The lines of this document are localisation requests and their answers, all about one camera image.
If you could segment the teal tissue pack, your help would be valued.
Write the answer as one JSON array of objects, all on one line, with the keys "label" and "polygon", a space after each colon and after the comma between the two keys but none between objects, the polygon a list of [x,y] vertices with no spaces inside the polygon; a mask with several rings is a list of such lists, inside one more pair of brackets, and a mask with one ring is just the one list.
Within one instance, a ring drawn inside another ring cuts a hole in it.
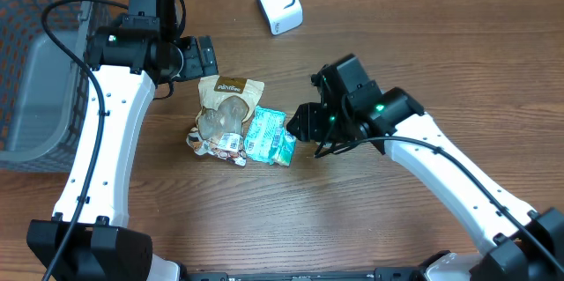
[{"label": "teal tissue pack", "polygon": [[270,164],[290,166],[296,141],[296,137],[285,128],[278,128],[271,144]]}]

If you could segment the teal wipes packet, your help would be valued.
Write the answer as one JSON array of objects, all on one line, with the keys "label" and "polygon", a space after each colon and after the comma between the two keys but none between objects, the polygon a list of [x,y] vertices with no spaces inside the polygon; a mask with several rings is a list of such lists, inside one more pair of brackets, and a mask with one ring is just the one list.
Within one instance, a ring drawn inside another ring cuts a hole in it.
[{"label": "teal wipes packet", "polygon": [[273,164],[286,114],[257,106],[244,140],[247,156],[254,161]]}]

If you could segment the beige brown snack bag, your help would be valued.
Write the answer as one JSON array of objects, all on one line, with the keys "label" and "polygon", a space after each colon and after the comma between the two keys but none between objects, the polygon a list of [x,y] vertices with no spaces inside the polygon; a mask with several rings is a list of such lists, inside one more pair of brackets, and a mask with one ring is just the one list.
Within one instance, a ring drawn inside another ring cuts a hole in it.
[{"label": "beige brown snack bag", "polygon": [[236,166],[247,164],[243,124],[254,114],[264,83],[212,75],[201,78],[201,110],[186,142],[198,156],[211,155]]}]

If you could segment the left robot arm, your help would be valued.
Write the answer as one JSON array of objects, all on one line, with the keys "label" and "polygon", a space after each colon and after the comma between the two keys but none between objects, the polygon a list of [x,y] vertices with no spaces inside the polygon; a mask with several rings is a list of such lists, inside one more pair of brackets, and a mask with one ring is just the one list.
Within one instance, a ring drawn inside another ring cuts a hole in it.
[{"label": "left robot arm", "polygon": [[129,0],[76,58],[89,83],[78,149],[51,218],[33,220],[26,235],[46,279],[187,278],[128,227],[131,168],[157,87],[218,71],[211,39],[185,35],[185,22],[184,0]]}]

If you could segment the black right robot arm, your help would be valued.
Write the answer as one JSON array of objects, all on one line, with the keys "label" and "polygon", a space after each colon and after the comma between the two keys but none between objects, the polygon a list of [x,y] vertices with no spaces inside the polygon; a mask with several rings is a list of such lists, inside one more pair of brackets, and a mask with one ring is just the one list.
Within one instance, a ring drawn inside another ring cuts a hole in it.
[{"label": "black right robot arm", "polygon": [[543,213],[492,180],[440,130],[405,90],[383,92],[355,55],[311,77],[319,102],[298,107],[288,131],[315,141],[315,157],[361,144],[416,176],[455,216],[477,252],[444,251],[417,267],[378,268],[377,280],[561,280],[563,215]]}]

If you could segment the white barcode scanner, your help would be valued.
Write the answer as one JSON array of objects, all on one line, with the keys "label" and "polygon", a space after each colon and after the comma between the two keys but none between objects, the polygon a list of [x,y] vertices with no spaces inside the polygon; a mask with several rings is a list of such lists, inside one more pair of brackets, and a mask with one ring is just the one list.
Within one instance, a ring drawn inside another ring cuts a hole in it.
[{"label": "white barcode scanner", "polygon": [[303,22],[300,0],[256,0],[272,35],[288,32]]}]

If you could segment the grey plastic mesh basket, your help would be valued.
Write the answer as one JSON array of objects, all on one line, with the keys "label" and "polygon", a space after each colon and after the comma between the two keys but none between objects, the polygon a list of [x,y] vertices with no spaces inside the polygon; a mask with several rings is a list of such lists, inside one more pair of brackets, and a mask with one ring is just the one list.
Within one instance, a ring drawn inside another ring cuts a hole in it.
[{"label": "grey plastic mesh basket", "polygon": [[[71,170],[88,96],[88,78],[47,36],[43,10],[58,0],[1,0],[1,167]],[[81,57],[88,38],[111,21],[92,0],[52,10],[48,27]]]}]

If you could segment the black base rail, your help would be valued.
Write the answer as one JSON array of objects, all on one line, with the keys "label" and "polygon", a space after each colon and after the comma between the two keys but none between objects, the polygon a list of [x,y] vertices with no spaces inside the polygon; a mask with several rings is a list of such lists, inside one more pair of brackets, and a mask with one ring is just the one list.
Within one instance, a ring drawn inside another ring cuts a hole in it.
[{"label": "black base rail", "polygon": [[325,271],[294,273],[227,274],[188,273],[181,269],[181,281],[418,281],[426,280],[425,266],[385,267],[372,271]]}]

